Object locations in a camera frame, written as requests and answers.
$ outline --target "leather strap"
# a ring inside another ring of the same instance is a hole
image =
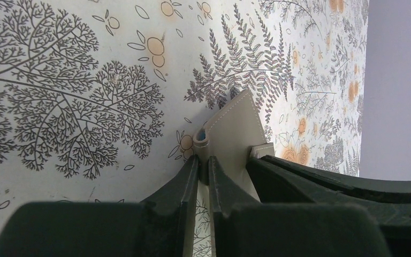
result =
[[[194,151],[201,160],[201,182],[209,184],[207,163],[209,157],[216,156],[226,175],[259,200],[245,165],[252,146],[265,144],[267,141],[251,91],[245,89],[193,136]]]

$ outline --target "fern illustration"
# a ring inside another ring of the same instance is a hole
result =
[[[330,67],[330,74],[332,75],[333,83],[336,83],[339,78],[339,85],[341,87],[341,98],[344,95],[345,84],[349,74],[348,62],[351,60],[348,56],[347,48],[344,45],[343,38],[338,35],[336,40],[335,50],[331,58],[333,65]]]
[[[234,4],[235,26],[239,31],[240,41],[231,32],[225,16],[221,18],[227,53],[217,43],[215,32],[210,29],[209,39],[213,55],[213,66],[200,54],[202,71],[193,69],[194,81],[190,81],[190,89],[184,100],[191,102],[207,101],[208,108],[215,105],[222,108],[228,99],[234,98],[241,90],[251,89],[255,94],[255,104],[261,111],[265,103],[266,122],[270,120],[271,109],[283,92],[287,100],[287,85],[293,89],[290,49],[284,57],[283,35],[280,29],[279,48],[272,45],[273,37],[267,26],[256,12],[264,37],[264,46],[256,43],[256,34],[242,19],[239,9]]]
[[[359,96],[357,112],[359,113],[359,117],[357,119],[357,131],[361,135],[363,128],[363,95]]]
[[[98,41],[80,18],[32,0],[0,3],[8,3],[0,5],[8,12],[0,18],[0,82],[7,90],[0,99],[5,94],[10,104],[1,112],[13,114],[23,164],[41,170],[57,155],[56,169],[66,178],[82,171],[95,179],[115,164],[119,140],[147,157],[152,138],[162,136],[156,105],[164,97],[144,68],[111,61],[92,75],[98,61],[89,52]],[[11,131],[5,118],[3,128]],[[14,148],[5,142],[1,155]]]
[[[303,29],[304,36],[311,30],[317,29],[322,38],[322,33],[312,14],[322,13],[325,15],[323,3],[308,0],[259,0],[259,7],[266,18],[268,18],[271,13],[274,13],[275,9],[281,8],[281,20],[283,22],[288,20],[289,14],[293,10],[291,18],[294,28],[297,28],[299,19],[306,18]]]
[[[348,152],[344,174],[349,176],[359,176],[360,153],[352,148],[352,155]]]
[[[319,138],[323,136],[327,142],[332,138],[332,136],[336,135],[340,129],[341,123],[339,122],[339,119],[335,120],[332,116],[329,116],[328,119],[322,123],[321,128],[319,129]]]
[[[317,159],[314,168],[339,173],[339,166],[344,161],[343,151],[343,140],[337,137],[333,143],[325,146],[325,156]]]
[[[330,91],[332,85],[330,76],[319,75],[312,58],[308,60],[306,69],[308,72],[306,85],[301,79],[295,83],[297,113],[311,118],[316,110],[324,110],[329,95],[336,93]]]

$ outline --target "wallpaper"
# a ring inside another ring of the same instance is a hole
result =
[[[0,230],[29,201],[144,199],[243,89],[276,156],[358,176],[368,4],[0,0]]]

